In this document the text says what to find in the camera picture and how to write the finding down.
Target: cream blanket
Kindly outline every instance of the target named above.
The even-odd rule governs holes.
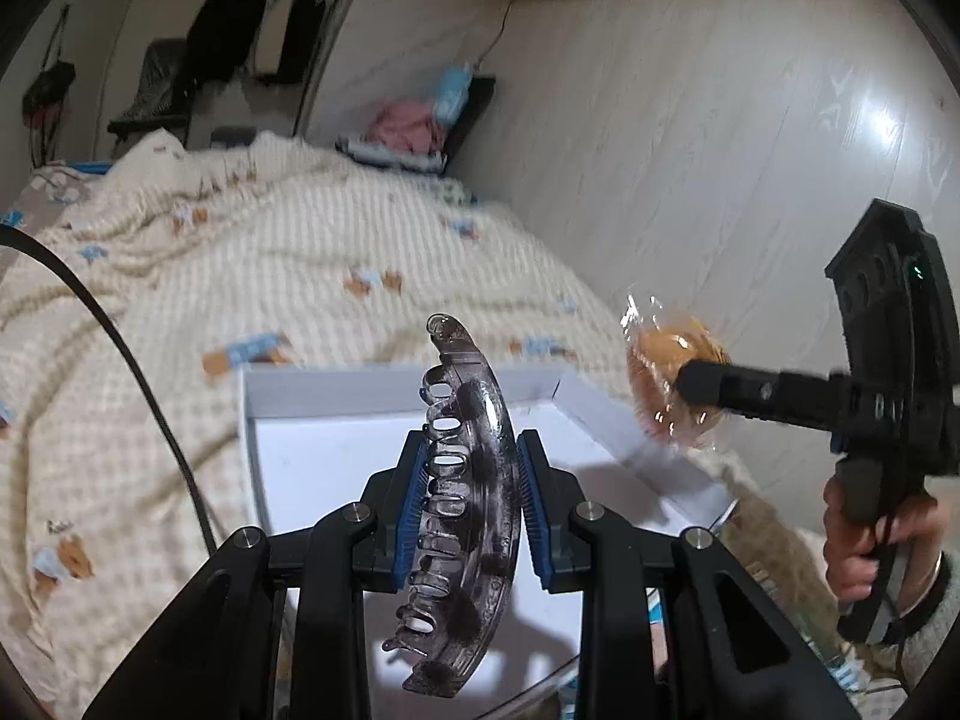
[[[245,338],[285,334],[304,365],[426,367],[424,322],[445,311],[493,362],[563,355],[629,397],[616,317],[518,225],[300,142],[193,154],[154,133],[37,237],[119,325],[218,538],[251,512],[235,374],[211,380],[202,360]],[[203,541],[119,354],[23,257],[0,283],[0,402],[16,413],[0,439],[0,640],[57,717],[79,718]]]

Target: wood grain pattern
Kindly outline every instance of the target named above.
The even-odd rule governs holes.
[[[735,361],[843,367],[823,269],[875,196],[920,211],[960,285],[960,100],[897,0],[517,0],[484,70],[454,172],[614,308],[640,280]],[[819,530],[826,437],[725,440]]]

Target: hanging clothes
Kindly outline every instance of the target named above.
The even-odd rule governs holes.
[[[71,84],[77,77],[77,69],[70,62],[61,60],[64,51],[64,33],[70,15],[70,5],[61,8],[53,34],[43,55],[40,73],[21,98],[20,106],[24,124],[30,127],[30,161],[36,169],[54,158],[59,122],[64,112],[64,100]],[[47,67],[56,43],[56,55],[51,67]]]
[[[253,71],[257,76],[273,76],[280,69],[280,57],[286,25],[294,0],[277,0],[267,7],[253,52]]]
[[[283,35],[283,50],[280,66],[275,74],[263,74],[258,79],[265,84],[293,84],[304,80],[310,59],[313,56],[326,0],[294,0],[290,6],[286,32]]]
[[[247,61],[267,0],[206,0],[186,36],[178,98],[193,95],[208,81],[227,83]]]

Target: human hand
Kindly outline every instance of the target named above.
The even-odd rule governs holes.
[[[862,601],[870,595],[877,579],[877,561],[866,557],[877,541],[882,541],[886,518],[875,528],[851,524],[843,514],[843,488],[834,476],[824,488],[824,528],[827,544],[827,584],[842,601]],[[890,543],[913,539],[913,553],[904,576],[896,608],[906,613],[923,599],[934,579],[944,535],[950,522],[949,506],[923,493],[907,498],[896,510],[890,530]]]

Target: white box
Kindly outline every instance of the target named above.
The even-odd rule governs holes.
[[[248,501],[267,533],[306,528],[360,498],[368,476],[395,466],[410,430],[424,423],[424,369],[380,365],[305,370],[251,365],[241,372],[241,442]],[[649,530],[675,535],[712,527],[733,498],[683,455],[651,443],[629,405],[610,399],[575,370],[499,367],[497,381],[514,431],[536,429],[551,466],[577,475],[589,500]],[[637,589],[643,603],[642,589]],[[580,642],[581,596],[549,595],[520,540],[510,608],[472,678],[454,699],[400,688],[415,659],[384,653],[404,593],[368,593],[368,678],[376,720],[467,720],[503,704],[525,704],[571,671]],[[291,591],[296,605],[296,591]]]

